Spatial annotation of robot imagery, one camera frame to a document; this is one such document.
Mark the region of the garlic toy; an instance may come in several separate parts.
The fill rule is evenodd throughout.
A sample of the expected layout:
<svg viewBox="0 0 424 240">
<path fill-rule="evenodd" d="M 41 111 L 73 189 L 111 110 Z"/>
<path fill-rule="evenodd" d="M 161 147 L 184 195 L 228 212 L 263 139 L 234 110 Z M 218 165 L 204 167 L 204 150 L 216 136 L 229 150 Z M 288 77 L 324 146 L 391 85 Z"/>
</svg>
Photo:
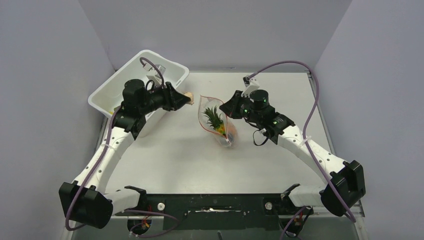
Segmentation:
<svg viewBox="0 0 424 240">
<path fill-rule="evenodd" d="M 187 97 L 186 104 L 193 105 L 194 104 L 194 94 L 192 92 L 185 92 L 183 94 L 185 97 Z"/>
</svg>

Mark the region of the clear zip top bag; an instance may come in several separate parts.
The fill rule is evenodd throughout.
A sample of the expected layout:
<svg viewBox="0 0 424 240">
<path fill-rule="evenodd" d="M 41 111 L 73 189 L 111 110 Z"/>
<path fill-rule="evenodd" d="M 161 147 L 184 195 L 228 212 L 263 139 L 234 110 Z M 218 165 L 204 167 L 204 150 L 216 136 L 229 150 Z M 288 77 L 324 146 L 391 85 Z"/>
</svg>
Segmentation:
<svg viewBox="0 0 424 240">
<path fill-rule="evenodd" d="M 212 134 L 224 148 L 233 147 L 238 138 L 238 131 L 230 118 L 220 110 L 224 102 L 215 97 L 200 95 L 197 117 L 200 126 Z"/>
</svg>

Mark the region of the toy pineapple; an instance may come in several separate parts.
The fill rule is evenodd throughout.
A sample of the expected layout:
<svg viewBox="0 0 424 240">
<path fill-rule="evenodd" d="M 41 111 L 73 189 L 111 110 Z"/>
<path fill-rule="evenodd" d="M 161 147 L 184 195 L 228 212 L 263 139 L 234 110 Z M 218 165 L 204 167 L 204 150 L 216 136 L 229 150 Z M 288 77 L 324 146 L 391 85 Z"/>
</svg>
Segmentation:
<svg viewBox="0 0 424 240">
<path fill-rule="evenodd" d="M 215 137 L 226 139 L 228 133 L 237 136 L 236 127 L 217 105 L 201 107 L 198 117 L 201 127 Z"/>
</svg>

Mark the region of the dark mangosteen toy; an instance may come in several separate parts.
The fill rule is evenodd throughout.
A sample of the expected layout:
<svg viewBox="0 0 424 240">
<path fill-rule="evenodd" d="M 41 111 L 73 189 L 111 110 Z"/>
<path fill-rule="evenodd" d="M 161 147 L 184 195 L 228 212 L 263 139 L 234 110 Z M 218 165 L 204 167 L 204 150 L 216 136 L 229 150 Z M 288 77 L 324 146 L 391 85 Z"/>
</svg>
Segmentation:
<svg viewBox="0 0 424 240">
<path fill-rule="evenodd" d="M 231 147 L 235 142 L 235 136 L 232 133 L 228 133 L 225 138 L 225 143 L 228 147 Z"/>
</svg>

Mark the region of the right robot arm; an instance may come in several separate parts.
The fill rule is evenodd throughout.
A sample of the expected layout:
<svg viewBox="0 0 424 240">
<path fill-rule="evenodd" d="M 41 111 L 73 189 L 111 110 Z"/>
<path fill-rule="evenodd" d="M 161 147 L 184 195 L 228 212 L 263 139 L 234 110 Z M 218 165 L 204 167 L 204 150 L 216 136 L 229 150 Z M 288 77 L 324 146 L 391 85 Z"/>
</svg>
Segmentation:
<svg viewBox="0 0 424 240">
<path fill-rule="evenodd" d="M 281 195 L 281 207 L 289 214 L 300 207 L 324 207 L 335 216 L 346 215 L 365 194 L 363 166 L 346 160 L 303 135 L 293 120 L 275 110 L 267 91 L 254 90 L 249 96 L 235 91 L 220 110 L 231 119 L 243 119 L 274 144 L 282 147 L 311 168 L 326 186 L 296 183 Z"/>
</svg>

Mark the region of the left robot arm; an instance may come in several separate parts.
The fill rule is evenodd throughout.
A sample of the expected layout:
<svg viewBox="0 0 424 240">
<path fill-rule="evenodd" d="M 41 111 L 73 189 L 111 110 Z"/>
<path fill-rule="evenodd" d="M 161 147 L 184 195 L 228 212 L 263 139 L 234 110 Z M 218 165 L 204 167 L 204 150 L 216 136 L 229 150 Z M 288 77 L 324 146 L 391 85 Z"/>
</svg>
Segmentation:
<svg viewBox="0 0 424 240">
<path fill-rule="evenodd" d="M 143 208 L 146 190 L 125 186 L 107 193 L 106 186 L 125 151 L 147 123 L 146 116 L 158 109 L 177 111 L 194 104 L 191 92 L 179 92 L 171 82 L 147 89 L 140 79 L 124 84 L 123 100 L 112 114 L 106 137 L 84 170 L 59 188 L 65 228 L 76 231 L 84 226 L 104 228 L 115 214 Z"/>
</svg>

